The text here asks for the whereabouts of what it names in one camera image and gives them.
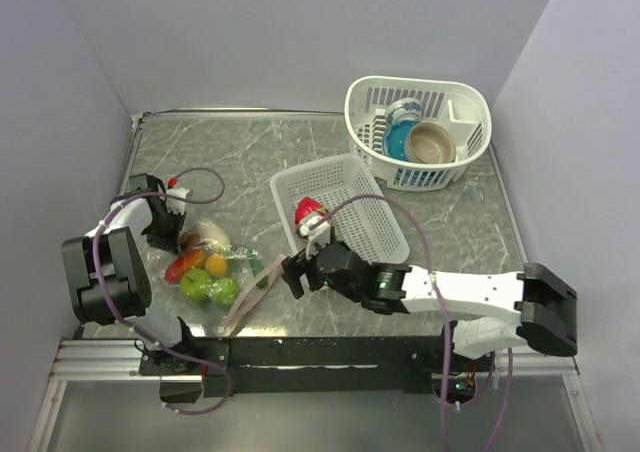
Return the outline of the green fake leafy vegetable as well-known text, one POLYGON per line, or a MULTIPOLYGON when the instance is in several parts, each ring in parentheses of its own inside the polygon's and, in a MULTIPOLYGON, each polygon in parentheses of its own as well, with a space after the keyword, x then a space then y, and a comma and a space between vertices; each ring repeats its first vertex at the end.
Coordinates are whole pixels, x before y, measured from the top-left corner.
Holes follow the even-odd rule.
POLYGON ((219 254, 227 261, 229 274, 239 282, 248 276, 248 271, 257 276, 265 268, 260 254, 243 244, 232 243, 222 248, 219 254))

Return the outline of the orange fake fruit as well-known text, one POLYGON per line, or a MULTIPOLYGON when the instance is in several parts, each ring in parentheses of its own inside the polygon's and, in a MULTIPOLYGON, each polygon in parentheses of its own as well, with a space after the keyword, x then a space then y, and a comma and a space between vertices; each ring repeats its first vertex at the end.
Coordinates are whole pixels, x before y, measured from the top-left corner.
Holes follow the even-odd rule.
POLYGON ((214 278, 226 277, 229 274, 228 261, 221 255, 210 255, 204 263, 204 270, 214 278))

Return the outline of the clear zip top bag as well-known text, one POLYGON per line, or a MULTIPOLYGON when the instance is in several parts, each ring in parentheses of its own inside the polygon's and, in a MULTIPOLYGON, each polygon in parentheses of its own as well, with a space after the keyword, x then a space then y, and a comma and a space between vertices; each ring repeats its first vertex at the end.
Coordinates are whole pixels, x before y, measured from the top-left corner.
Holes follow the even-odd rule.
POLYGON ((144 255, 154 300, 181 317, 196 336, 232 336, 274 286, 279 266, 265 265, 255 249, 235 243, 217 224, 187 225, 173 252, 144 255))

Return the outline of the red fake dragon fruit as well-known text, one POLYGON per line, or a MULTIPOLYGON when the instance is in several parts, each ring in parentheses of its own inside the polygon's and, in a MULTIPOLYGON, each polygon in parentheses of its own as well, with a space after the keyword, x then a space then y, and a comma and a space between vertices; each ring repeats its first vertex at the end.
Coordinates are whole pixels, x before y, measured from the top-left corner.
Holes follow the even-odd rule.
POLYGON ((304 197, 297 205, 294 214, 294 223, 296 230, 299 231, 311 219, 322 218, 326 215, 326 208, 318 201, 311 197, 304 197))

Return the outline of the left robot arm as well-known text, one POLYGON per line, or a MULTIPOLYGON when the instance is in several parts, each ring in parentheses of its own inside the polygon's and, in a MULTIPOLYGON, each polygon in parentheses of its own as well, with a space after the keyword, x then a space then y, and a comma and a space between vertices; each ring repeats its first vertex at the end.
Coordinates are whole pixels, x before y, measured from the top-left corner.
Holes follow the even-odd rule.
POLYGON ((176 253, 185 207, 164 196, 162 180, 138 174, 110 204, 104 231, 68 239, 61 255, 74 314, 82 324, 125 325, 143 342, 143 357, 173 374, 192 371, 199 350, 183 319, 152 303, 151 284, 136 245, 176 253))

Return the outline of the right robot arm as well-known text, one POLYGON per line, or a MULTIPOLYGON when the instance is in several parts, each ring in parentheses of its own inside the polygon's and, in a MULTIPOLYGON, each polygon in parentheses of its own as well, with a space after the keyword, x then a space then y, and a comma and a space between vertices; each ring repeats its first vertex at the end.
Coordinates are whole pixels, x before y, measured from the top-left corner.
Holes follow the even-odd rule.
POLYGON ((527 345, 554 357, 578 352, 577 293, 546 266, 483 275, 406 264, 368 263, 343 242, 282 262, 292 295, 328 287, 377 314, 442 312, 452 336, 437 347, 439 362, 460 370, 471 359, 527 345))

